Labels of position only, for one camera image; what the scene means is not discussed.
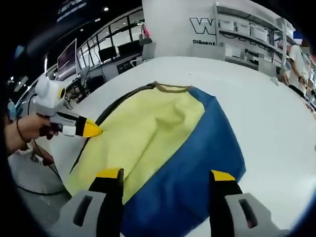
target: electronic equipment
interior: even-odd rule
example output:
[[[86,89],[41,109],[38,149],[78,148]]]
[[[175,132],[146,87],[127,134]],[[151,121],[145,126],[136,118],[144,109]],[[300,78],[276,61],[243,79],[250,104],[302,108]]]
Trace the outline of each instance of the electronic equipment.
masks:
[[[70,76],[77,75],[77,39],[69,44],[57,59],[58,77],[56,80],[64,81]]]
[[[143,51],[143,47],[139,44],[139,40],[120,45],[118,47],[120,56],[129,56]]]
[[[100,61],[104,62],[106,60],[108,60],[109,58],[114,58],[117,56],[117,52],[115,50],[115,47],[108,47],[108,48],[104,48],[101,49],[99,51],[99,56],[100,56]]]

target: white tabletop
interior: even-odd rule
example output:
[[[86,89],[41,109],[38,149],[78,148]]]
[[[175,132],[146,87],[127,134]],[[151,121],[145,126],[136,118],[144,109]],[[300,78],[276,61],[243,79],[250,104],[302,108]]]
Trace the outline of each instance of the white tabletop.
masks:
[[[291,229],[316,186],[316,120],[295,92],[260,72],[228,62],[161,57],[107,82],[74,112],[96,120],[112,102],[153,81],[193,85],[217,97],[244,155],[242,191],[265,205],[279,228]],[[53,138],[51,151],[63,180],[83,143],[79,137]],[[210,236],[209,222],[188,236]]]

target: wall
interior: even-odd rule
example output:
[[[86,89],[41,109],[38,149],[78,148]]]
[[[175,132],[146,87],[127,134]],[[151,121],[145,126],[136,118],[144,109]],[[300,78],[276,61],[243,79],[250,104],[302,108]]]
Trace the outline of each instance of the wall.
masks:
[[[157,42],[156,57],[187,56],[193,39],[215,41],[216,37],[196,34],[190,18],[213,19],[215,2],[242,9],[275,23],[275,13],[249,0],[143,0],[146,26]]]

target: brown trim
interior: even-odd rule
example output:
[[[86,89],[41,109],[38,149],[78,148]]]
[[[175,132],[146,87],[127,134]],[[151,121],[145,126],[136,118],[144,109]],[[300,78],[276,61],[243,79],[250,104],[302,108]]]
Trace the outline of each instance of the brown trim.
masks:
[[[155,81],[153,84],[158,90],[165,93],[183,93],[183,92],[187,92],[191,88],[191,86],[168,85],[168,84],[158,83],[157,81]],[[168,90],[166,87],[181,88],[181,90]]]

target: blue fabric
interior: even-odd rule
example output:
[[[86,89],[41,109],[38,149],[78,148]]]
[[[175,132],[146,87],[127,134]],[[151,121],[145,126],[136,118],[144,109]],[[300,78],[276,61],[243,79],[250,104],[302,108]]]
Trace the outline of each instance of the blue fabric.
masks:
[[[237,181],[245,172],[243,156],[216,98],[189,91],[205,113],[187,141],[125,204],[126,237],[181,237],[207,217],[208,179],[212,169]]]

